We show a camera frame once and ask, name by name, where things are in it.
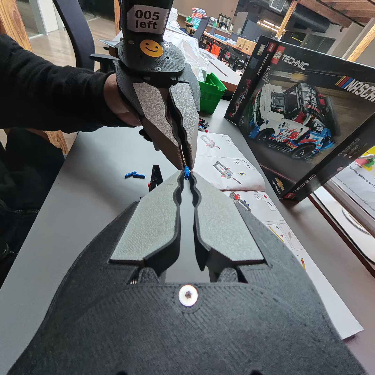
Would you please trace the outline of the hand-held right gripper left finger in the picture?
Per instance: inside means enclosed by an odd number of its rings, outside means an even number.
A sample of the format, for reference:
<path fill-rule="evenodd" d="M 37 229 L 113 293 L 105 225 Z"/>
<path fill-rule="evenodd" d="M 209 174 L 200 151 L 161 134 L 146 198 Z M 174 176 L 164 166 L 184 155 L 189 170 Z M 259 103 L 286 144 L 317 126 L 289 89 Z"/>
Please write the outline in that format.
<path fill-rule="evenodd" d="M 138 203 L 123 230 L 112 263 L 152 268 L 159 276 L 180 253 L 180 204 L 184 173 L 178 171 Z"/>

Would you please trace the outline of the silver stand base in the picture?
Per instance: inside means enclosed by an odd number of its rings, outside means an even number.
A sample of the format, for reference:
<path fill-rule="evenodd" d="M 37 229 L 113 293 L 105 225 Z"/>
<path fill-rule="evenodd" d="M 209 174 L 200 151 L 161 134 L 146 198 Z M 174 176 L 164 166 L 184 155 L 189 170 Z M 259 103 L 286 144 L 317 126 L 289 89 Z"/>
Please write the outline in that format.
<path fill-rule="evenodd" d="M 372 237 L 375 236 L 373 231 L 368 231 L 368 229 L 365 226 L 363 226 L 351 213 L 349 213 L 348 210 L 342 207 L 341 211 L 345 218 L 358 230 L 362 231 L 367 235 L 371 235 Z"/>

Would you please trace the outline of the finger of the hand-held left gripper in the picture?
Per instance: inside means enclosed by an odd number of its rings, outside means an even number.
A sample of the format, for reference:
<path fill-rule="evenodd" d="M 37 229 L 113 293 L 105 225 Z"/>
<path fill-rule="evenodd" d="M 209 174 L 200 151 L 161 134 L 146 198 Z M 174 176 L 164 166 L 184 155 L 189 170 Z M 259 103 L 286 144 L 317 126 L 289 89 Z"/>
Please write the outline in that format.
<path fill-rule="evenodd" d="M 166 106 L 158 88 L 146 82 L 133 84 L 144 113 L 143 127 L 165 157 L 178 169 L 183 169 L 180 146 L 166 119 Z"/>
<path fill-rule="evenodd" d="M 181 146 L 184 166 L 193 170 L 198 141 L 199 114 L 188 83 L 177 83 L 170 87 L 170 112 L 175 122 L 174 131 Z"/>

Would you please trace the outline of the dark office chair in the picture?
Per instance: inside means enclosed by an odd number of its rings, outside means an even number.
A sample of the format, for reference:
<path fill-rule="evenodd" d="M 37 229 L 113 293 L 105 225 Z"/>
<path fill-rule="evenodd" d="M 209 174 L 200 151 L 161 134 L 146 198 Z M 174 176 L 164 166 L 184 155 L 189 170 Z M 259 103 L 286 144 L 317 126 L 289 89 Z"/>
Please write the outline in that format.
<path fill-rule="evenodd" d="M 95 53 L 95 43 L 91 30 L 77 0 L 54 0 L 58 14 L 67 30 L 73 46 L 76 66 L 91 71 L 95 61 L 100 63 L 100 72 L 114 72 L 113 56 Z"/>

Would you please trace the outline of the background work table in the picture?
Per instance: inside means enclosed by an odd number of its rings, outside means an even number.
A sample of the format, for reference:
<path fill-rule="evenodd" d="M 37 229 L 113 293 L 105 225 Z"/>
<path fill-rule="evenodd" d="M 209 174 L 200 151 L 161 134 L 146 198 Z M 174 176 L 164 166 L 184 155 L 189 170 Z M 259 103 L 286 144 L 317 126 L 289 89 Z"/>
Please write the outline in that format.
<path fill-rule="evenodd" d="M 233 71 L 244 71 L 251 55 L 237 50 L 235 45 L 229 39 L 222 40 L 218 36 L 208 33 L 207 29 L 199 38 L 200 48 L 205 49 L 219 61 L 226 63 Z"/>

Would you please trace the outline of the black lego set box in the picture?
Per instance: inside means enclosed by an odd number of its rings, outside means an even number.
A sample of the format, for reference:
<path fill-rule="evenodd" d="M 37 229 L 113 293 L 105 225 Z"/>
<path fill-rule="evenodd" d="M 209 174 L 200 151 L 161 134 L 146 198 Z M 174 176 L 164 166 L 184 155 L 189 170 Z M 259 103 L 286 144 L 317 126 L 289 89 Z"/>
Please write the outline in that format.
<path fill-rule="evenodd" d="M 299 202 L 374 146 L 374 112 L 374 66 L 260 36 L 224 117 Z"/>

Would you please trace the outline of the clear plastic bag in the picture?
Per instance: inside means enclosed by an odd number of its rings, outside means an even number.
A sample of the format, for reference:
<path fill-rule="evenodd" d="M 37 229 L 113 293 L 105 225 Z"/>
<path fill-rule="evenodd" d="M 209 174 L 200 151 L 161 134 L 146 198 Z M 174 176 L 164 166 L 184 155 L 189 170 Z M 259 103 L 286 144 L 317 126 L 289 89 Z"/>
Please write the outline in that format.
<path fill-rule="evenodd" d="M 177 9 L 172 7 L 163 39 L 181 50 L 198 81 L 204 82 L 209 72 L 209 61 L 198 47 L 198 40 L 180 30 L 177 16 Z"/>

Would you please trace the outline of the black lego frame assembly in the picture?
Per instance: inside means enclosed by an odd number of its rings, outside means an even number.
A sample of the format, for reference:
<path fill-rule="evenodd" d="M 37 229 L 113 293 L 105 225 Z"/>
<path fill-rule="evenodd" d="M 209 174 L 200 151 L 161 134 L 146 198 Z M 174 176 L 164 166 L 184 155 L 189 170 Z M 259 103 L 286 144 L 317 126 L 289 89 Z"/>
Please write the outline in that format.
<path fill-rule="evenodd" d="M 153 165 L 150 183 L 148 183 L 148 190 L 151 192 L 158 185 L 163 183 L 163 178 L 159 165 Z"/>

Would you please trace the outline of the cardboard box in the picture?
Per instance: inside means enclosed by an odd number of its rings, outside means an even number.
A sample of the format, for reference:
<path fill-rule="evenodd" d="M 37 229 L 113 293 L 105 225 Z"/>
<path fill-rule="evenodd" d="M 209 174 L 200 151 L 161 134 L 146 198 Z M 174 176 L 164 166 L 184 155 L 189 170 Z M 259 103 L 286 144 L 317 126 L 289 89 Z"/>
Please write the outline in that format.
<path fill-rule="evenodd" d="M 237 38 L 235 48 L 244 54 L 251 55 L 255 46 L 256 46 L 256 42 L 244 39 L 239 36 Z"/>

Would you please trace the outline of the green plastic bin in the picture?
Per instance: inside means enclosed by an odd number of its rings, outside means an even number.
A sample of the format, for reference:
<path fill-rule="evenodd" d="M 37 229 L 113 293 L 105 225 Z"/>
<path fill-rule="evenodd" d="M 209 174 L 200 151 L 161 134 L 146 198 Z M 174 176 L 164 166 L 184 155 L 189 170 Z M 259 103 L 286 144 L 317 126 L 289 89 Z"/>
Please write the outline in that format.
<path fill-rule="evenodd" d="M 213 114 L 227 88 L 214 73 L 208 74 L 199 86 L 200 112 Z"/>

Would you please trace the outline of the person's left hand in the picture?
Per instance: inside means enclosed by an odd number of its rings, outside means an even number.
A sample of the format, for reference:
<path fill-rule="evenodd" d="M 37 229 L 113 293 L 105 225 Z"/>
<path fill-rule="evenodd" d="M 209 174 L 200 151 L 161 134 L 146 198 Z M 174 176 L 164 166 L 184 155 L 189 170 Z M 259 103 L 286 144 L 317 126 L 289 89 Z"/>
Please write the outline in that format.
<path fill-rule="evenodd" d="M 138 114 L 132 110 L 122 100 L 115 74 L 111 74 L 106 78 L 103 88 L 104 100 L 108 108 L 119 118 L 123 123 L 130 127 L 141 127 L 142 123 Z"/>

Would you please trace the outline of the person's left forearm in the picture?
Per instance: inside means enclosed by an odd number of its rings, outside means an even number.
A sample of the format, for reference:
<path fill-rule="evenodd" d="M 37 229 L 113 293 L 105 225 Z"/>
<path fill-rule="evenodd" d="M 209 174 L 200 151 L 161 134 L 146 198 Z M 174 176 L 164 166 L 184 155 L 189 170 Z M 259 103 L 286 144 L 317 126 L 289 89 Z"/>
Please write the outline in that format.
<path fill-rule="evenodd" d="M 0 36 L 0 125 L 64 133 L 125 124 L 104 98 L 109 73 L 57 66 Z"/>

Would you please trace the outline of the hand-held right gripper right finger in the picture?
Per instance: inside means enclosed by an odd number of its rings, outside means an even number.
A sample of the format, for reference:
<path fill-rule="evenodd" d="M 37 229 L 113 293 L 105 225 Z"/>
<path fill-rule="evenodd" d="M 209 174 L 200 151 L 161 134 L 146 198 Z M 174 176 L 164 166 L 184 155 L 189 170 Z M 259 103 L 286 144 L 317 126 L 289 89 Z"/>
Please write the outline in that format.
<path fill-rule="evenodd" d="M 225 268 L 264 263 L 254 237 L 237 204 L 198 173 L 190 175 L 194 206 L 195 256 L 201 271 L 208 269 L 211 282 Z"/>

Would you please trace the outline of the white instruction booklet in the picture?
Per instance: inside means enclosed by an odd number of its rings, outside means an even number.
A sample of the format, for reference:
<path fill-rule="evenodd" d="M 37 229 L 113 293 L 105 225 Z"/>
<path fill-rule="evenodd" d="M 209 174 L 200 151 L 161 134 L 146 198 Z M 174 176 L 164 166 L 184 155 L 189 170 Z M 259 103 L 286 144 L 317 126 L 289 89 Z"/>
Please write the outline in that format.
<path fill-rule="evenodd" d="M 363 331 L 348 307 L 313 262 L 285 219 L 265 192 L 259 171 L 224 134 L 198 131 L 194 172 L 251 213 L 283 242 L 297 258 L 315 285 L 342 339 Z"/>

